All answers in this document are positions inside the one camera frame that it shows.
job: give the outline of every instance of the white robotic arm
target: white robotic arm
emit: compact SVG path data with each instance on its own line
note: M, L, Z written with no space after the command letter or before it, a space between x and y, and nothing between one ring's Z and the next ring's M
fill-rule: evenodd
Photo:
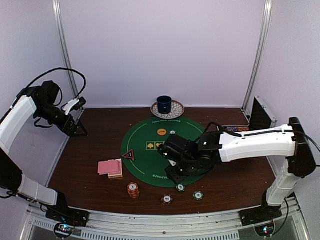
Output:
M36 110L37 107L33 99L24 95L4 119L0 125L0 148L6 155L9 155L18 133ZM54 206L57 204L58 193L56 191L40 185L24 174L22 174L21 184L16 193L44 205Z
M244 136L245 134L256 134L263 132L266 134ZM221 161L231 162L238 159L264 157L264 156L283 156L292 157L295 155L296 142L293 141L295 134L292 126L284 124L279 127L250 132L239 132L242 137L223 134L220 137L222 149L219 150ZM289 165L285 161L280 173L276 177L272 186L267 190L266 201L268 206L279 206L296 186L300 177L288 172Z
M244 158L284 156L287 160L272 186L263 194L262 205L240 212L243 225L281 216L279 209L298 180L316 169L298 118L290 118L289 124L257 131L228 132L221 126L219 129L205 132L195 141L171 135L158 148L158 152L170 162L166 168L168 178L178 184L188 176L212 170L216 164Z
M55 70L75 71L55 68L47 73ZM74 121L70 114L70 111L81 108L86 103L85 99L76 97L75 100L70 101L72 104L61 110L54 105L59 90L59 86L53 81L45 81L42 86L24 88L12 107L0 120L0 187L9 190L8 196L0 197L7 199L11 196L19 196L29 202L40 203L47 207L47 218L70 225L85 226L89 215L87 211L69 208L63 193L44 187L28 178L9 157L14 140L31 116L47 120L50 126L57 126L70 137L88 134L81 122Z

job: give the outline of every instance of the wooden table surface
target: wooden table surface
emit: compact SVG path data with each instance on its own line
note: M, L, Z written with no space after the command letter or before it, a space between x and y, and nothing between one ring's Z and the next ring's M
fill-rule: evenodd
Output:
M236 108L186 108L183 116L204 127L211 121L222 125L247 124ZM89 135L69 140L49 187L63 192L71 207L122 214L212 213L261 204L263 192L275 180L265 157L217 165L182 193L141 182L124 165L122 179L98 175L98 162L120 158L122 140L129 129L151 117L149 108L86 109L81 121ZM128 195L127 185L131 182L139 186L138 199ZM195 191L204 193L203 200L193 199ZM164 194L172 195L171 205L161 204Z

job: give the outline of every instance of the green poker mat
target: green poker mat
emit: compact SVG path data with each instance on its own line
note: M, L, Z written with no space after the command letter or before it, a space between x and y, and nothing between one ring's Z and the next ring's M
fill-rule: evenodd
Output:
M159 129L165 129L166 135L158 135ZM122 161L130 173L140 181L155 187L175 188L176 184L168 179L165 171L170 163L158 153L157 146L167 140L170 131L175 131L187 140L195 140L204 130L200 124L185 117L146 119L131 128L122 141L121 155L133 150L135 160L122 158ZM189 176L182 184L187 186L201 178L203 175Z

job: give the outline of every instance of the white enclosure wall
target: white enclosure wall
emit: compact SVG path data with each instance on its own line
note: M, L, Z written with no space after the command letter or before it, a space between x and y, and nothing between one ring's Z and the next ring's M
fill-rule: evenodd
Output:
M86 107L240 107L258 47L263 0L61 1Z
M1 1L0 57L1 118L30 81L47 70L64 66L51 0ZM73 97L65 72L52 73L43 80L59 84L64 101ZM40 129L33 123L30 119L22 128L10 157L24 174L45 185L66 136L56 127ZM6 191L0 188L0 195L5 196ZM27 206L20 198L0 199L1 240L18 239Z
M278 125L298 117L320 144L320 2L274 0L262 63L253 95L260 95ZM319 153L313 149L317 164ZM274 158L280 170L284 159ZM302 179L295 193L313 240L319 239L320 169Z

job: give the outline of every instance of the metal frame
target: metal frame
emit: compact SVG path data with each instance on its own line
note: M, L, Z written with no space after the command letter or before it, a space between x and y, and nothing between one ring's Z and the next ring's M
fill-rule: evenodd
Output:
M295 220L295 226L293 227L296 229L299 239L309 240L308 229L296 198L289 198L288 204L289 216L292 216ZM285 218L286 204L282 204L281 211L282 217L278 220ZM254 227L254 225L242 226L239 210L186 215L130 215L99 211L89 212L87 227L77 227L72 235L73 237L84 240L113 238L118 240L160 238L202 240L233 234L237 236L240 230ZM33 226L52 232L55 224L55 221L45 217L45 213L38 206L30 205L26 213L20 240L31 240L30 235Z
M253 89L257 80L262 56L263 56L263 50L266 45L266 40L269 32L269 26L270 26L270 20L271 20L271 11L272 11L272 0L265 0L264 5L264 13L262 18L262 25L261 25L261 32L260 32L260 39L258 48L256 51L255 61L253 65L253 70L251 73L251 78L249 82L248 89L245 94L244 102L242 105L242 109L247 113L248 104L251 98L251 95L253 93Z
M64 60L64 65L67 69L72 69L71 61L69 57L69 52L67 48L67 41L66 41L66 35L64 30L64 25L62 21L62 15L61 15L61 9L60 9L60 0L52 0L53 5L53 13L56 21L56 26L58 28L58 33L60 37L60 44L62 48L62 55ZM75 76L73 72L67 71L67 76L69 78L69 82L71 85L73 96L76 97L79 93L77 84L75 81Z

